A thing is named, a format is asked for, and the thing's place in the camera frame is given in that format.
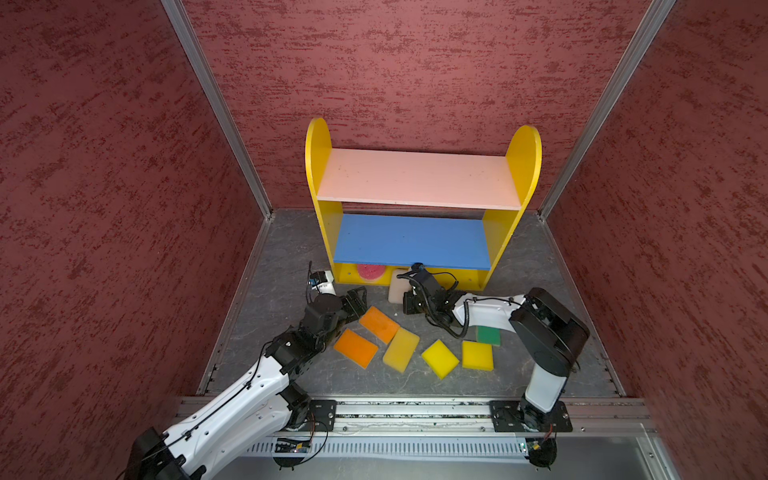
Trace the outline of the white sponge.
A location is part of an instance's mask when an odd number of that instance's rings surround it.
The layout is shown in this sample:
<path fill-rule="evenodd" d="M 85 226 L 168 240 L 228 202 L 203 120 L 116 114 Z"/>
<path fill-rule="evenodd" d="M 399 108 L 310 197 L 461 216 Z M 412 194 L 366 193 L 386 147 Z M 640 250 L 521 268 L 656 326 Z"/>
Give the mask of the white sponge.
<path fill-rule="evenodd" d="M 411 290 L 409 281 L 405 278 L 399 278 L 395 275 L 389 285 L 388 301 L 393 304 L 402 305 L 404 302 L 404 294 Z"/>

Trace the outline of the round pink smiley sponge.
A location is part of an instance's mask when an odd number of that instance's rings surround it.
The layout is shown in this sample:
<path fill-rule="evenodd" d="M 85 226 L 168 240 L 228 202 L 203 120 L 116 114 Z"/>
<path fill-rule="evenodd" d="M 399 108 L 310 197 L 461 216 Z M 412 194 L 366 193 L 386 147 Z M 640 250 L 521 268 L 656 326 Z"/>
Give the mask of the round pink smiley sponge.
<path fill-rule="evenodd" d="M 365 281 L 376 281 L 381 278 L 387 270 L 385 265 L 358 264 L 357 273 Z"/>

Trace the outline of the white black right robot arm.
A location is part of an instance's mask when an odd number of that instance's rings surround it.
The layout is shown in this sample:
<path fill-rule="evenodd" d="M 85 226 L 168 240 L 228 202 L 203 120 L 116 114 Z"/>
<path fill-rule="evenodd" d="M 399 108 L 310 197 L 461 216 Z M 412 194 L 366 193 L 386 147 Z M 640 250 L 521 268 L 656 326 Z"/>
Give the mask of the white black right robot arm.
<path fill-rule="evenodd" d="M 407 282 L 403 311 L 422 314 L 427 322 L 463 339 L 472 327 L 490 327 L 518 336 L 534 367 L 522 398 L 493 401 L 491 412 L 498 432 L 571 432 L 573 426 L 560 400 L 578 356 L 590 336 L 589 328 L 548 291 L 533 288 L 525 295 L 478 296 L 450 287 L 420 263 L 398 273 Z"/>

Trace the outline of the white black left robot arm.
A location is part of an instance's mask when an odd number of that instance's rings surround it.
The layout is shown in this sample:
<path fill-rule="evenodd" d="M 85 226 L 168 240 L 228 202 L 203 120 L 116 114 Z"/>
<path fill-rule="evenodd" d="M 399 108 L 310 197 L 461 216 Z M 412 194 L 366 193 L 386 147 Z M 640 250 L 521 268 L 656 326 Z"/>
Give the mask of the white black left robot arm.
<path fill-rule="evenodd" d="M 310 398 L 297 379 L 367 310 L 363 287 L 343 296 L 318 294 L 299 324 L 266 342 L 225 391 L 165 432 L 139 435 L 119 478 L 211 479 L 256 441 L 307 423 Z"/>

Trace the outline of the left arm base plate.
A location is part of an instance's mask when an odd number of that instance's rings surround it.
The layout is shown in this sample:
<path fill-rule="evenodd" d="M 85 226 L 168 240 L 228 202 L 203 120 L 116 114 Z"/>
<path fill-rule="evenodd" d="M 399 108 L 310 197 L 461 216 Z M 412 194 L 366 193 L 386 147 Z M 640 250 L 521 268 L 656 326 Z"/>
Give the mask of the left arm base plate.
<path fill-rule="evenodd" d="M 338 401 L 314 399 L 301 404 L 287 423 L 290 431 L 311 432 L 319 429 L 321 432 L 334 430 Z"/>

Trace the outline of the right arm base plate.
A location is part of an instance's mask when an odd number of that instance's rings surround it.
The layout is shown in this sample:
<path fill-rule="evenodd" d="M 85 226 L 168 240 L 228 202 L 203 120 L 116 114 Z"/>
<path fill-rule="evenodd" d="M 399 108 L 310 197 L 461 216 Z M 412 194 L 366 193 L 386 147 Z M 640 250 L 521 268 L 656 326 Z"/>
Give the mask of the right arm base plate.
<path fill-rule="evenodd" d="M 571 433 L 573 425 L 563 401 L 542 412 L 525 399 L 492 400 L 490 418 L 497 433 Z"/>

